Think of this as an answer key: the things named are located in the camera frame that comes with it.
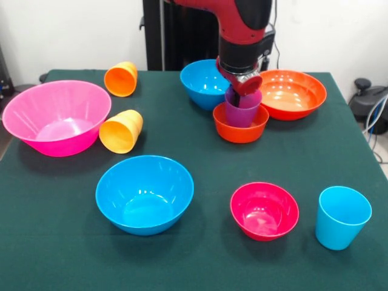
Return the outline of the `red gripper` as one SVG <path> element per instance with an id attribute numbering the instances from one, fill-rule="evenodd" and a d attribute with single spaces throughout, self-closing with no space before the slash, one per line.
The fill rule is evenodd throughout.
<path id="1" fill-rule="evenodd" d="M 255 93 L 260 85 L 262 84 L 262 77 L 260 76 L 260 70 L 258 67 L 258 62 L 253 66 L 251 71 L 246 73 L 230 73 L 221 66 L 220 58 L 216 59 L 216 68 L 220 74 L 228 80 L 232 85 L 234 93 L 233 105 L 239 108 L 241 96 L 246 96 L 249 94 Z"/>

